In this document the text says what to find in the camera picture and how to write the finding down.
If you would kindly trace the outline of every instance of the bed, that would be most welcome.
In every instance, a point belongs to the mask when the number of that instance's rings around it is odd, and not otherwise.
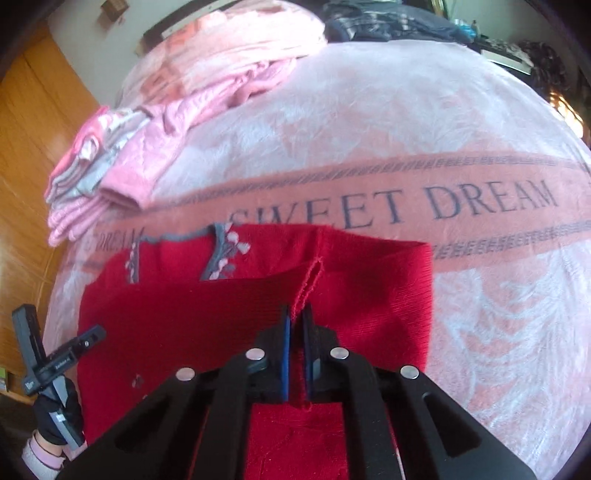
[[[44,343],[76,334],[84,287],[143,235],[307,222],[426,241],[426,373],[549,480],[591,421],[590,161],[550,105],[466,47],[331,44],[194,128],[148,209],[112,207],[70,245]]]

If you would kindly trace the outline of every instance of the wrist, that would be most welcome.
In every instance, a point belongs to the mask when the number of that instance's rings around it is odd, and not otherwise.
[[[43,450],[56,457],[61,456],[64,450],[64,447],[62,445],[54,445],[53,443],[50,443],[47,440],[45,440],[45,438],[43,438],[39,431],[35,431],[35,440]]]

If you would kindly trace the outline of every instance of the gloved hand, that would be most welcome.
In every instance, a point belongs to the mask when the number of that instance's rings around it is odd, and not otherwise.
[[[33,411],[37,418],[37,431],[39,434],[54,445],[66,445],[66,440],[57,429],[56,424],[53,423],[50,412],[57,411],[60,407],[64,410],[64,417],[66,421],[74,427],[74,429],[82,434],[84,428],[84,419],[82,418],[82,408],[78,402],[78,393],[74,382],[66,378],[66,390],[68,392],[68,400],[66,406],[62,407],[59,400],[52,400],[45,395],[38,395],[33,404]]]

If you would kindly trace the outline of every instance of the red sweater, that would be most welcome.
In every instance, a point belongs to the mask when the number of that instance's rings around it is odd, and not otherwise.
[[[296,318],[310,302],[318,325],[376,367],[425,367],[428,245],[311,225],[216,225],[179,240],[140,241],[84,293],[80,331],[107,331],[78,368],[89,444],[180,367],[247,350],[283,304]],[[254,406],[248,480],[346,478],[340,405],[303,401],[299,364],[289,404]]]

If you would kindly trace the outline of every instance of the wooden door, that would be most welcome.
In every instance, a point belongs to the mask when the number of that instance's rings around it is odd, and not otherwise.
[[[64,250],[47,245],[47,177],[97,108],[40,25],[0,83],[0,367],[17,400],[28,401],[11,312],[32,303],[44,324]]]

